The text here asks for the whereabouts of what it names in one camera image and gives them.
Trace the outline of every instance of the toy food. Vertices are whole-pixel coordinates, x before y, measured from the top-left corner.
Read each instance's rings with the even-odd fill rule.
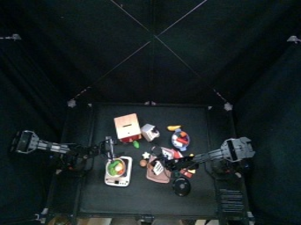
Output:
[[[119,177],[126,171],[126,164],[122,159],[115,159],[107,163],[107,172],[112,177]]]
[[[177,129],[181,129],[181,125],[177,125],[177,126],[167,126],[167,129],[170,131],[175,131]]]

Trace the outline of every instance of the green vegetable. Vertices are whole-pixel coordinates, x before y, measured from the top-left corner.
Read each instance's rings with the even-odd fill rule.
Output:
[[[118,175],[118,172],[116,172],[116,170],[115,170],[114,167],[110,168],[110,174],[111,174],[112,176]]]
[[[132,142],[132,145],[137,149],[139,148],[139,143],[137,141]]]

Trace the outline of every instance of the black table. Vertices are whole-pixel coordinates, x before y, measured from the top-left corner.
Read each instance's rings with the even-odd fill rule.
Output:
[[[146,169],[139,166],[139,160],[143,152],[150,152],[155,144],[169,149],[174,148],[170,142],[173,132],[166,128],[169,125],[182,125],[182,130],[190,135],[190,145],[182,152],[183,156],[218,149],[226,139],[236,137],[230,112],[222,106],[202,105],[82,105],[70,111],[63,142],[78,142],[87,146],[98,144],[106,136],[118,140],[114,118],[131,113],[138,114],[141,127],[146,123],[157,126],[161,137],[153,142],[141,139],[138,149],[132,144],[120,142],[114,146],[115,153],[123,153],[132,158],[130,185],[114,187],[104,184],[106,159],[96,156],[87,163],[88,172],[80,176],[80,181],[74,181],[72,178],[72,182],[76,183],[72,188],[78,188],[70,197],[75,199],[74,203],[63,207],[60,198],[66,198],[67,190],[60,191],[56,197],[54,196],[52,211],[72,211],[72,215],[76,216],[154,216],[195,220],[218,218],[217,180],[210,175],[211,162],[199,166],[190,179],[190,195],[179,197],[171,189],[173,180],[161,184],[146,178]]]

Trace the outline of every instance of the plastic bowl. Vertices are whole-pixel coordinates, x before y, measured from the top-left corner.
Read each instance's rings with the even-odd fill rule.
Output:
[[[171,136],[171,143],[173,143],[173,146],[179,149],[179,151],[186,151],[187,150],[187,146],[190,145],[190,136],[189,134],[186,133],[186,136],[185,137],[181,137],[181,132],[182,130],[181,129],[177,129],[173,136]],[[183,141],[186,141],[186,143],[181,143],[177,141],[177,139],[181,138],[183,139]]]
[[[115,162],[119,162],[120,164],[122,164],[122,168],[123,168],[123,172],[120,173],[120,174],[111,174],[111,170],[114,170],[115,169],[115,166],[112,167],[111,165],[115,163]],[[110,177],[112,177],[112,178],[118,178],[118,177],[120,177],[123,174],[124,174],[124,172],[126,172],[126,163],[124,163],[124,161],[120,159],[120,158],[115,158],[114,160],[111,160],[108,163],[107,163],[107,165],[106,165],[106,173],[107,173],[107,175],[110,176]]]

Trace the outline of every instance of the black curtain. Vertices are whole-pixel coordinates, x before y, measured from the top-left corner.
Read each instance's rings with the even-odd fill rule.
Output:
[[[0,223],[7,218],[32,216],[44,206],[51,172],[48,156],[9,153],[20,130],[60,141],[67,103],[28,57],[20,42],[0,42]]]
[[[236,105],[238,133],[254,142],[249,198],[265,224],[300,224],[301,46],[290,44]]]

